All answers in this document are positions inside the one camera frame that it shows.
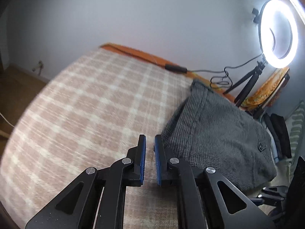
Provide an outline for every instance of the glowing white ring light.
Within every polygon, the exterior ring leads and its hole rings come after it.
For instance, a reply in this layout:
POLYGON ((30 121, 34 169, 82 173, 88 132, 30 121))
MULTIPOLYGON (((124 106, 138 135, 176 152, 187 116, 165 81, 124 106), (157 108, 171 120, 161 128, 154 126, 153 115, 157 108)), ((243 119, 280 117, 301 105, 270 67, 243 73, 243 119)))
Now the glowing white ring light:
POLYGON ((289 7, 279 0, 270 0, 265 3, 260 13, 260 45, 266 61, 275 68, 286 67, 293 60, 298 47, 298 30, 293 14, 289 7), (290 51, 281 59, 274 55, 268 38, 268 34, 270 34, 270 25, 276 11, 281 12, 289 21, 292 37, 290 51))

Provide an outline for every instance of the triangular cutout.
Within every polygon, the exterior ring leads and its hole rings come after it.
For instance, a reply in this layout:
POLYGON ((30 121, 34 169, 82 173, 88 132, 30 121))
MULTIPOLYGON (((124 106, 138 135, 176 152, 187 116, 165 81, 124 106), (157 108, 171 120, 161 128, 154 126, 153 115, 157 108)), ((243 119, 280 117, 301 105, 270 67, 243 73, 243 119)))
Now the triangular cutout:
POLYGON ((55 209, 66 214, 72 214, 82 189, 83 182, 80 182, 55 206, 55 209))
POLYGON ((238 211, 247 207, 247 204, 241 198, 239 198, 238 195, 223 181, 218 181, 217 185, 230 214, 237 213, 238 211))

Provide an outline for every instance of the brown floor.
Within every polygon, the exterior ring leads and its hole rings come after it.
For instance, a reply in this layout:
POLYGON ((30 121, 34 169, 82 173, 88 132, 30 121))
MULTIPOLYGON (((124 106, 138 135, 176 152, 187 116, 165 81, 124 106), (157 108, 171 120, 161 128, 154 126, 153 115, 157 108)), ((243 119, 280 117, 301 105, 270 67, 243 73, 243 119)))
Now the brown floor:
MULTIPOLYGON (((0 75, 0 113, 13 125, 43 89, 46 83, 9 66, 0 75)), ((0 116, 0 130, 11 133, 13 128, 0 116)), ((4 151, 7 139, 0 136, 0 157, 4 151)))

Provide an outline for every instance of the striped pillow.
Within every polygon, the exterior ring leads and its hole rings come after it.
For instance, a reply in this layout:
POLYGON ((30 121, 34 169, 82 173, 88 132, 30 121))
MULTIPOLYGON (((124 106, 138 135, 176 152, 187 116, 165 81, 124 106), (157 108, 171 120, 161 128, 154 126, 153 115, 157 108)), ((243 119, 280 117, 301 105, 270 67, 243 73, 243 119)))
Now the striped pillow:
POLYGON ((290 117, 285 121, 287 131, 289 134, 290 147, 291 147, 291 155, 292 158, 287 159, 289 162, 289 179, 292 180, 293 172, 296 165, 295 163, 295 155, 297 155, 298 146, 302 141, 303 133, 304 133, 304 117, 305 117, 305 109, 304 109, 304 101, 300 101, 299 105, 295 109, 295 111, 290 115, 290 117))

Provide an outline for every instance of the pink and white plaid fabric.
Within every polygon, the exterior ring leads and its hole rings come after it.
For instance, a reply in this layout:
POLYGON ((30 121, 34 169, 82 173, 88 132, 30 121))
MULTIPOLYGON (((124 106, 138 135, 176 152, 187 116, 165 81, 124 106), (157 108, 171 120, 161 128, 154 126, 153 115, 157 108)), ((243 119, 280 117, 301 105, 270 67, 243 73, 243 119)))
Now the pink and white plaid fabric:
POLYGON ((154 136, 192 80, 99 49, 60 73, 30 104, 2 157, 0 200, 26 223, 84 169, 109 167, 147 137, 144 186, 128 187, 124 228, 177 228, 174 189, 157 186, 154 136))

